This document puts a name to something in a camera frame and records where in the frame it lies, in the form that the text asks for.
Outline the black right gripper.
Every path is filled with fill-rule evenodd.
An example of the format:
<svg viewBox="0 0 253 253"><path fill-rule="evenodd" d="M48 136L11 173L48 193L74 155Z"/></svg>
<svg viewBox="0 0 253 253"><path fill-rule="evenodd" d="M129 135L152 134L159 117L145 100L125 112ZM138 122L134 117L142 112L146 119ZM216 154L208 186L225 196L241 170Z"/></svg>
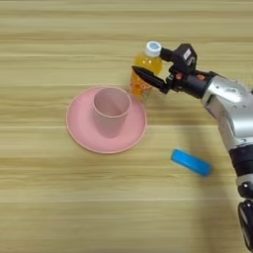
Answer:
<svg viewBox="0 0 253 253"><path fill-rule="evenodd" d="M166 62L174 62L176 60L175 51L164 47L161 48L160 57ZM215 77L215 73L211 71L194 70L190 74L172 71L166 78L166 83L148 69L136 65L131 68L141 80L157 88L163 94L167 94L171 88L175 92L184 92L197 99L203 98L211 80Z"/></svg>

